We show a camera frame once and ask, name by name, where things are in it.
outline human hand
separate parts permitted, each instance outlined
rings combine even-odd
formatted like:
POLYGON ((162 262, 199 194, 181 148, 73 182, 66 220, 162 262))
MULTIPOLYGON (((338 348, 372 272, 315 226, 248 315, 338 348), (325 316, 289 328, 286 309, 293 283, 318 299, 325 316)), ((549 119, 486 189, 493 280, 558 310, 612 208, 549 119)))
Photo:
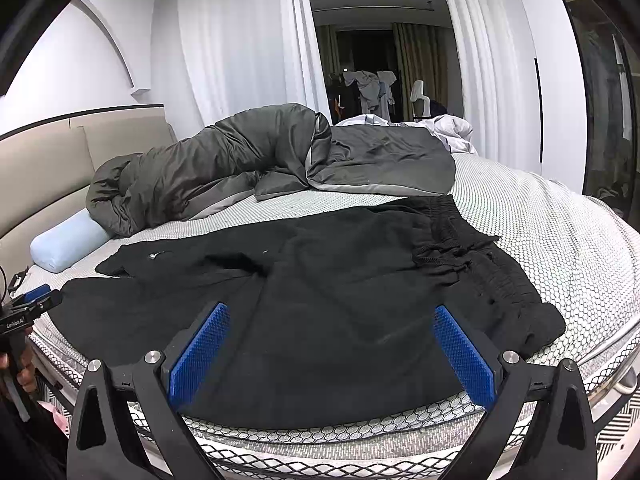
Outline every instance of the human hand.
MULTIPOLYGON (((27 337, 33 328, 29 327, 25 330, 25 337, 27 337)), ((36 390, 36 374, 35 367, 33 366, 33 350, 29 345, 26 346, 24 352, 20 356, 20 362, 24 366, 23 370, 18 373, 18 384, 22 386, 25 392, 32 394, 36 390)), ((9 356, 7 354, 0 354, 0 370, 5 370, 9 367, 9 356)), ((4 383, 0 381, 0 392, 9 398, 9 394, 4 386, 4 383)))

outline blue gripper pad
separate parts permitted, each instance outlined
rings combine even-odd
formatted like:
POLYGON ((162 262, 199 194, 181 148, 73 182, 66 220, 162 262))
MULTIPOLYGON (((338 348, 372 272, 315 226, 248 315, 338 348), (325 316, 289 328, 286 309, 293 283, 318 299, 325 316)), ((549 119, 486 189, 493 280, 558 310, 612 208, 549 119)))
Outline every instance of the blue gripper pad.
POLYGON ((191 339, 169 374, 169 403, 174 409, 189 404, 229 330, 229 307, 219 303, 191 339))
POLYGON ((433 314, 433 333, 471 401, 492 407, 497 398, 494 374, 443 305, 433 314))
POLYGON ((22 298, 22 302, 29 303, 30 301, 41 298, 45 294, 49 294, 50 292, 51 292, 51 287, 45 283, 44 285, 41 285, 38 288, 34 288, 29 292, 25 292, 24 297, 22 298))

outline brown curtain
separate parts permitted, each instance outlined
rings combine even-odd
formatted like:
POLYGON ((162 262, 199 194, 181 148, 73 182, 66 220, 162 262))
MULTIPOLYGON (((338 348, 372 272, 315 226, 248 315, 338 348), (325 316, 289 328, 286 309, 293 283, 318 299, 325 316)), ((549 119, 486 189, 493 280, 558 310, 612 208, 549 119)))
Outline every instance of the brown curtain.
POLYGON ((402 110, 405 121, 414 120, 409 101, 411 88, 424 81, 424 94, 447 106, 447 51, 439 27, 415 23, 393 23, 402 80, 402 110))
POLYGON ((324 82, 328 84, 331 81, 331 74, 340 72, 340 56, 335 27, 333 25, 319 25, 316 27, 316 37, 318 38, 324 82))

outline mattress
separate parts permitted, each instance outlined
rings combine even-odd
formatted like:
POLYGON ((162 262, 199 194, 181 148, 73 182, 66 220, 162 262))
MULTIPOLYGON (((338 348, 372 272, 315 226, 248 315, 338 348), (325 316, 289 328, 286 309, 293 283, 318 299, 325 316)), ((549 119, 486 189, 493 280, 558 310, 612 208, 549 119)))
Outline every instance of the mattress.
MULTIPOLYGON (((640 235, 604 203, 576 195, 561 184, 475 155, 453 157, 456 181, 451 193, 462 216, 479 231, 500 236, 498 246, 519 262, 542 300, 555 304, 566 321, 565 334, 530 361, 555 365, 564 357, 573 358, 580 363, 588 392, 594 392, 640 344, 636 326, 640 235)), ((123 244, 201 235, 397 198, 316 190, 263 202, 249 197, 205 219, 169 222, 131 238, 111 240, 59 274, 33 266, 21 290, 43 283, 60 287, 71 278, 98 276, 95 266, 123 244)), ((46 314, 31 337, 77 388, 91 356, 75 351, 46 314)), ((516 446, 526 434, 533 409, 533 403, 525 405, 509 446, 516 446)), ((130 410, 145 433, 148 427, 140 407, 131 403, 130 410)), ((460 393, 407 412, 325 428, 264 431, 186 421, 213 462, 249 476, 418 478, 441 472, 480 416, 480 408, 460 393)))

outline sheer curtain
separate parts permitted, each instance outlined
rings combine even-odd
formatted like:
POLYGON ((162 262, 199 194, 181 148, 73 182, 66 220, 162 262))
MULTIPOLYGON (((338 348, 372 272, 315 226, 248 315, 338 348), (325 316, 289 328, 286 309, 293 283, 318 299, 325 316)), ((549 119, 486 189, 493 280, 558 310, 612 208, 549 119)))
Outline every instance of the sheer curtain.
POLYGON ((540 173, 540 101, 522 0, 447 0, 462 72, 465 119, 480 155, 540 173))
POLYGON ((298 102, 330 118, 309 0, 177 0, 203 125, 298 102))
POLYGON ((340 54, 338 52, 338 36, 333 25, 320 25, 316 27, 318 48, 320 49, 320 61, 324 80, 329 83, 331 75, 340 73, 340 54))
POLYGON ((398 70, 402 78, 402 110, 405 121, 414 120, 409 97, 415 81, 424 81, 425 95, 447 106, 447 50, 439 27, 393 23, 398 53, 398 70))

